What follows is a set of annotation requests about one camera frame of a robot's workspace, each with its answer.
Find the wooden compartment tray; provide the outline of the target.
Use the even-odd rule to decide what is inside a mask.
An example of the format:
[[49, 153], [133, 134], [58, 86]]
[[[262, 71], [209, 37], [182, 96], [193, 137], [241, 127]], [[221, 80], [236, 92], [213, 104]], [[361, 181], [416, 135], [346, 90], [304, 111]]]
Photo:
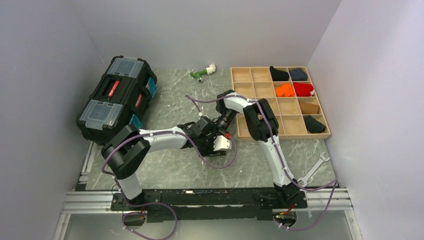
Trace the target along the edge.
[[[320, 103], [316, 88], [305, 66], [274, 66], [278, 70], [286, 71], [301, 68], [307, 75], [307, 81], [292, 81], [289, 73], [288, 81], [273, 81], [269, 66], [255, 67], [232, 67], [230, 69], [232, 89], [237, 93], [250, 99], [266, 99], [278, 120], [278, 135], [282, 140], [315, 140], [327, 139], [331, 135], [330, 127], [324, 115], [323, 107]], [[315, 94], [309, 97], [277, 97], [275, 88], [283, 84], [303, 83], [312, 84]], [[312, 103], [320, 106], [319, 114], [311, 114], [313, 118], [326, 126], [323, 133], [310, 133], [305, 126], [304, 116], [299, 106], [299, 102]]]

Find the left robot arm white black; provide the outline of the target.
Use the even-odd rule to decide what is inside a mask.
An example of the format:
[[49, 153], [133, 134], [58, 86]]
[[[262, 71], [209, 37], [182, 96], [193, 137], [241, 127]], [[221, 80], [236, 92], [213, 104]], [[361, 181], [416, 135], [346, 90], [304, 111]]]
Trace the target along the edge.
[[208, 117], [197, 122], [179, 124], [162, 130], [136, 129], [125, 126], [101, 150], [101, 155], [124, 193], [124, 204], [131, 210], [144, 203], [144, 192], [136, 171], [147, 154], [166, 149], [197, 148], [202, 157], [224, 155], [214, 148], [218, 135], [216, 125]]

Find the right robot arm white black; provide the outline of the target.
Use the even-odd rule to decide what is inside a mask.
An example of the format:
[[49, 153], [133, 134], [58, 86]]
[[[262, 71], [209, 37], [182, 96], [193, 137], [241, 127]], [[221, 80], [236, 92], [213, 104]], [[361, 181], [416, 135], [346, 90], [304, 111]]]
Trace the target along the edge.
[[282, 208], [307, 208], [305, 193], [283, 154], [279, 123], [269, 102], [247, 98], [230, 89], [217, 96], [216, 110], [222, 115], [230, 111], [244, 116], [250, 137], [257, 141], [270, 166], [276, 203]]

